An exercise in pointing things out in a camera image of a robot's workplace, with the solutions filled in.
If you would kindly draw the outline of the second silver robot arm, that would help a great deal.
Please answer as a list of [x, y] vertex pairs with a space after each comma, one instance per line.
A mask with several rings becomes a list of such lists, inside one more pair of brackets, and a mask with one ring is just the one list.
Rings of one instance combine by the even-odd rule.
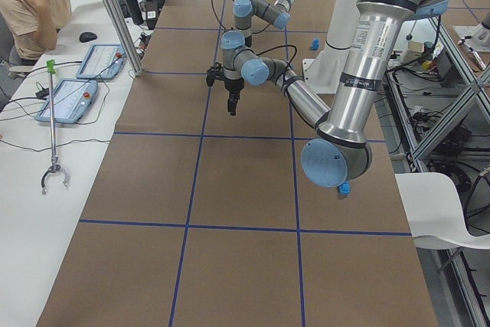
[[252, 19], [254, 16], [280, 30], [290, 19], [290, 9], [295, 0], [276, 0], [270, 4], [267, 0], [235, 0], [235, 29], [223, 34], [220, 47], [223, 54], [220, 78], [229, 92], [227, 111], [236, 114], [240, 91], [244, 84], [259, 86], [266, 82], [276, 68], [256, 56], [250, 49], [252, 45]]

